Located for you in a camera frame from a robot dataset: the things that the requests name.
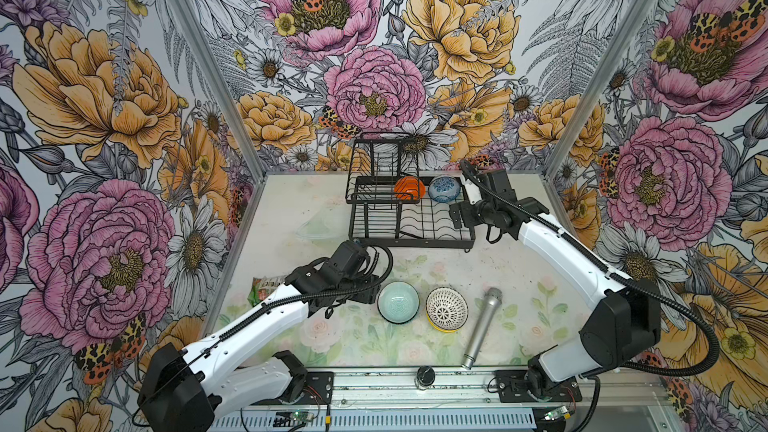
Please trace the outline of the black knob on rail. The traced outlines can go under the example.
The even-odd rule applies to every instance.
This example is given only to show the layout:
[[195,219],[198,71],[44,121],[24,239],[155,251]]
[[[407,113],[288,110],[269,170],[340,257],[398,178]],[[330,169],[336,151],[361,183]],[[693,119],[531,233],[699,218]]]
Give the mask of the black knob on rail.
[[436,373],[431,366],[420,366],[415,375],[415,385],[419,390],[427,390],[435,383]]

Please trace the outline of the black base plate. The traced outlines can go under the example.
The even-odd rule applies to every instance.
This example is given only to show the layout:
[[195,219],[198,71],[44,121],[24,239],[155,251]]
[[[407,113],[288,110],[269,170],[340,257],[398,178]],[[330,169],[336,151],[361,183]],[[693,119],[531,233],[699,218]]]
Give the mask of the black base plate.
[[523,369],[494,372],[489,389],[502,403],[578,403],[583,400],[575,377],[553,382],[546,375]]
[[310,371],[301,388],[289,388],[281,397],[265,399],[257,405],[321,405],[331,402],[335,374],[331,371]]

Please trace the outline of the orange plastic bowl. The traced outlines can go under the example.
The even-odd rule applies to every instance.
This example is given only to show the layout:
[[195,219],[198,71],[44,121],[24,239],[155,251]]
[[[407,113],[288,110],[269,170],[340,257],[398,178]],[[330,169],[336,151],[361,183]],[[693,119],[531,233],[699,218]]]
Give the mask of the orange plastic bowl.
[[415,202],[421,200],[426,194],[426,186],[415,176],[404,176],[395,183],[394,196],[399,201]]

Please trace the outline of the green circuit board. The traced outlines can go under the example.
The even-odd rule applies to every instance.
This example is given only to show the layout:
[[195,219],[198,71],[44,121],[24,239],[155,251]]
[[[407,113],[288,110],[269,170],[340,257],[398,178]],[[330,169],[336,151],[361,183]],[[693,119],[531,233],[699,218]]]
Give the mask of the green circuit board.
[[277,412],[272,421],[275,428],[300,429],[312,425],[317,415],[308,411]]
[[551,409],[547,411],[542,419],[544,421],[558,421],[558,420],[567,420],[571,416],[570,410],[567,406],[559,406],[557,408]]

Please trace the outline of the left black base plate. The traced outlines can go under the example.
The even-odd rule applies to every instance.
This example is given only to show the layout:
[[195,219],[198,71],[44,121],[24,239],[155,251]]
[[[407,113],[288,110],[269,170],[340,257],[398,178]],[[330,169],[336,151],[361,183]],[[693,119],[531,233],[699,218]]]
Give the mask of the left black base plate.
[[335,374],[331,371],[310,371],[301,388],[289,388],[281,397],[265,399],[257,405],[321,405],[331,402]]

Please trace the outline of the silver microphone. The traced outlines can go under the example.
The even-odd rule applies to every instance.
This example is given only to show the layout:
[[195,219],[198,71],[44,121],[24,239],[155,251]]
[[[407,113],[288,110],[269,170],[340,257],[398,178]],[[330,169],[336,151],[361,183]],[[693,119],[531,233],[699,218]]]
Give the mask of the silver microphone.
[[471,370],[476,363],[493,317],[502,304],[502,298],[502,291],[496,287],[489,288],[485,293],[481,302],[479,317],[464,350],[461,363],[463,369]]

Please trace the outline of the mint green ceramic bowl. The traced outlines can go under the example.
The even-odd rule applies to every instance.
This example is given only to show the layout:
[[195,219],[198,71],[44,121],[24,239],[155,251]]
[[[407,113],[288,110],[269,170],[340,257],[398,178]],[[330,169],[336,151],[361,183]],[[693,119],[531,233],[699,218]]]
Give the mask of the mint green ceramic bowl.
[[403,325],[417,316],[420,299],[416,289],[409,283],[392,282],[381,289],[376,305],[386,322]]

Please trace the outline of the aluminium front rail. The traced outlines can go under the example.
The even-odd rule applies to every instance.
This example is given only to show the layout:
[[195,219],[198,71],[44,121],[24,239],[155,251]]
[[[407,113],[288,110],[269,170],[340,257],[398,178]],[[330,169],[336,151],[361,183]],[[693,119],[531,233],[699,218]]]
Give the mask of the aluminium front rail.
[[[576,378],[575,403],[502,403],[489,389],[498,367],[433,367],[434,385],[419,390],[419,367],[322,368],[335,374],[328,405],[251,404],[218,418],[206,431],[681,431],[684,426],[660,381],[642,373]],[[567,406],[567,420],[543,415]],[[277,412],[308,411],[317,418],[300,429],[275,428]]]

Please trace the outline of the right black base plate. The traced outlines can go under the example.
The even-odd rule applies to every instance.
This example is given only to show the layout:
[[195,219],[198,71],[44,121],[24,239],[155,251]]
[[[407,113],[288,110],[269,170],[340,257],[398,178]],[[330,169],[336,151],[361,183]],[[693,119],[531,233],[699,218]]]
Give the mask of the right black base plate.
[[583,400],[575,377],[553,382],[546,375],[523,369],[494,372],[489,389],[502,403],[578,403]]

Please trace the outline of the green snack packet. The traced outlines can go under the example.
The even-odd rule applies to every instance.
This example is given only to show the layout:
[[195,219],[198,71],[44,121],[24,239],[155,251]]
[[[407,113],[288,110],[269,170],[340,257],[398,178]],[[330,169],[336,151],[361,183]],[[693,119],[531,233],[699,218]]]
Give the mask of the green snack packet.
[[254,278],[247,295],[249,305],[256,307],[265,301],[284,281],[284,276]]

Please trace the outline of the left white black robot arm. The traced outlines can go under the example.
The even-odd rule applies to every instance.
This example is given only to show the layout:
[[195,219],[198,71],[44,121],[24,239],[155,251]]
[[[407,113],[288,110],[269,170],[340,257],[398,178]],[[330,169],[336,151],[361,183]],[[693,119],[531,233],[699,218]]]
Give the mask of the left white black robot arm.
[[206,431],[220,417],[262,401],[296,401],[306,366],[290,351],[247,366],[284,331],[352,301],[372,304],[392,272],[386,247],[341,243],[329,257],[295,268],[249,312],[181,349],[161,347],[151,358],[137,399],[135,423],[153,431]]

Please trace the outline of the blue floral ceramic bowl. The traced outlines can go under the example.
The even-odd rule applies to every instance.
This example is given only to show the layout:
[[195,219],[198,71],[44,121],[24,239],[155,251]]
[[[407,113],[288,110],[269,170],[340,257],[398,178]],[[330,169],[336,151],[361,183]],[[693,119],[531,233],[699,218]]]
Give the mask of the blue floral ceramic bowl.
[[455,177],[441,175],[430,180],[427,193],[430,199],[437,203],[450,203],[461,195],[462,188]]

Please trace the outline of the white patterned yellow bowl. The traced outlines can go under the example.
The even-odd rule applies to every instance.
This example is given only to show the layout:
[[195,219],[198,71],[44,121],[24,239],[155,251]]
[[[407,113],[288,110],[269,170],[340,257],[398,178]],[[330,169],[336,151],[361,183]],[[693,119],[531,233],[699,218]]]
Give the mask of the white patterned yellow bowl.
[[425,308],[429,323],[444,333],[458,331],[469,318],[467,301],[451,287],[433,289],[427,296]]

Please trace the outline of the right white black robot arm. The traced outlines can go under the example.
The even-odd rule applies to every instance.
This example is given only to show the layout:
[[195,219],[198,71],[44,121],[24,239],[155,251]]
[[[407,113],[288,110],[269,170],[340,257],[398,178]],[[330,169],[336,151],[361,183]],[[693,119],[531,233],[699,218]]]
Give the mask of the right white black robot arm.
[[521,242],[554,268],[577,292],[590,315],[577,336],[529,360],[530,395],[543,399],[577,376],[623,366],[661,338],[658,289],[636,282],[611,266],[568,232],[533,197],[520,199],[501,170],[479,171],[460,163],[463,201],[451,206],[457,225],[485,225]]

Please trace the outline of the green circuit board right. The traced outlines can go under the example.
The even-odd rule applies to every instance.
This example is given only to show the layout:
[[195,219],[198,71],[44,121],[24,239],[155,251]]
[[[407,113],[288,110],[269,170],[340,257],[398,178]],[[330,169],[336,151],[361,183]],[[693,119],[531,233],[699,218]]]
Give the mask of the green circuit board right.
[[551,409],[547,411],[542,419],[544,421],[558,421],[558,420],[567,420],[571,416],[570,410],[567,406],[559,406],[557,408]]

